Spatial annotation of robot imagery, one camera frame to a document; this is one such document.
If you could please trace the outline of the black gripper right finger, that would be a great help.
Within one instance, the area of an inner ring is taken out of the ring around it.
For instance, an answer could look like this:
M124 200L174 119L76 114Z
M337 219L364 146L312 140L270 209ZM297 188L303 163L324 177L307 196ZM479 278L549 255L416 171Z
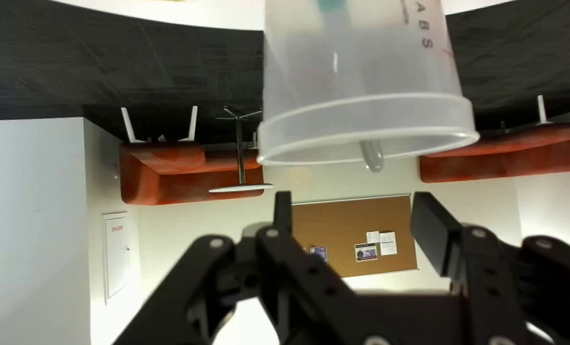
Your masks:
M430 192L412 196L410 232L431 269L441 278L453 278L462 225L445 209L445 206Z

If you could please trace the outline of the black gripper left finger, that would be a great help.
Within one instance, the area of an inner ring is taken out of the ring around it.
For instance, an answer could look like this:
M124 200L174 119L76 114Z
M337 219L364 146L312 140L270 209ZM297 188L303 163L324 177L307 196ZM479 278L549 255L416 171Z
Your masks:
M272 227L286 234L291 232L291 194L289 192L276 192L274 194L274 217Z

